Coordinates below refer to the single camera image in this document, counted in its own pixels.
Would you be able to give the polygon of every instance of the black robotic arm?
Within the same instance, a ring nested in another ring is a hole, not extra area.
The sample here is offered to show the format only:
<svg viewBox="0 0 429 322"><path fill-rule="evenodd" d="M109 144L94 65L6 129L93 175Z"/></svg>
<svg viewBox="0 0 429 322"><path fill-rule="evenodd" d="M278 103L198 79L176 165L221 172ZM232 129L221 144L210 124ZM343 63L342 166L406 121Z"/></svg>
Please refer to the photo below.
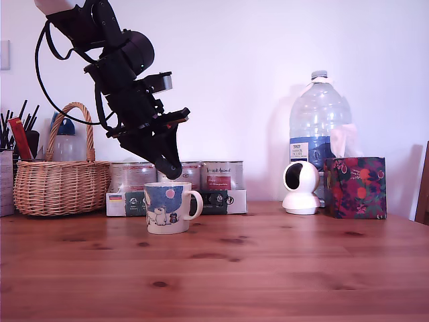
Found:
<svg viewBox="0 0 429 322"><path fill-rule="evenodd" d="M95 81L97 114L100 124L107 130L107 137L117 138L122 148L152 162L168 178L178 178L182 165L176 133L178 124L188 119L189 110L164 113L162 102L153 96L172 88L171 72L136 80L154 61L154 47L149 39L139 32L121 31L108 0L35 1L48 19L36 48L36 72L48 100L52 103L38 70L38 49L43 35L58 59L67 59L71 53L63 58L55 50L50 37L52 23L72 42L72 50L89 62L84 71ZM53 10L53 1L57 1L56 6L63 5L61 8L65 10ZM86 54L94 48L103 49L98 60ZM107 125L101 93L117 114L116 127Z"/></svg>

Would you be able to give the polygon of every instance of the white security camera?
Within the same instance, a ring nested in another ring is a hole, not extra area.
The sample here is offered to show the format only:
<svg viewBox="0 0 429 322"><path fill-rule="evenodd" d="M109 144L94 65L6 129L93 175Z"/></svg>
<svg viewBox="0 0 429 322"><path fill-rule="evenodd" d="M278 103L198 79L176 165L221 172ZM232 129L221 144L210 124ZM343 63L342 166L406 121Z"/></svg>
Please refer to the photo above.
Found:
<svg viewBox="0 0 429 322"><path fill-rule="evenodd" d="M315 166L306 161L292 162L284 169L283 184L288 190L283 200L283 208L288 213L316 213L320 201L313 193L319 184L319 172Z"/></svg>

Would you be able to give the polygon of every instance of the white mug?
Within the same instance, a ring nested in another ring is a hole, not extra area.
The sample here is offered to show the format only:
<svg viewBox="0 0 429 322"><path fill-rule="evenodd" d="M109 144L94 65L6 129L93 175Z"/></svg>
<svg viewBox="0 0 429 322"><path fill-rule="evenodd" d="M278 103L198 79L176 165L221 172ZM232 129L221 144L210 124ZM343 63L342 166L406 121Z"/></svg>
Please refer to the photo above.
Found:
<svg viewBox="0 0 429 322"><path fill-rule="evenodd" d="M190 182L155 182L144 185L147 231L156 234L183 233L189 221L202 212L202 197ZM195 215L189 216L190 196L196 199Z"/></svg>

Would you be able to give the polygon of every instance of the large plastic water bottle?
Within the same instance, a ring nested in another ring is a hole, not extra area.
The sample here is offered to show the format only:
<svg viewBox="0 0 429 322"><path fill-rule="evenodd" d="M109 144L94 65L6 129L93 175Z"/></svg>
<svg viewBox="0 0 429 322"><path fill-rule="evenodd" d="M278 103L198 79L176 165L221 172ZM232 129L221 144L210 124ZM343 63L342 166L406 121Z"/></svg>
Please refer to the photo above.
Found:
<svg viewBox="0 0 429 322"><path fill-rule="evenodd" d="M326 158L334 158L330 131L351 123L351 112L347 100L330 84L327 71L313 72L311 80L290 113L290 162L309 161L318 169L320 183L315 193L323 207L323 163Z"/></svg>

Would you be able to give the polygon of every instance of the light switch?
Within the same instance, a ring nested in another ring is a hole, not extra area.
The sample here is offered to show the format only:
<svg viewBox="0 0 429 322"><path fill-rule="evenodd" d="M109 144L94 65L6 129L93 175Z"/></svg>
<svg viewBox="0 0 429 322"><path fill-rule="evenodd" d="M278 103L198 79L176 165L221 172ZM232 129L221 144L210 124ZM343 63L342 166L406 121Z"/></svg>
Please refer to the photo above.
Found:
<svg viewBox="0 0 429 322"><path fill-rule="evenodd" d="M2 40L0 44L0 69L1 70L10 70L10 40Z"/></svg>

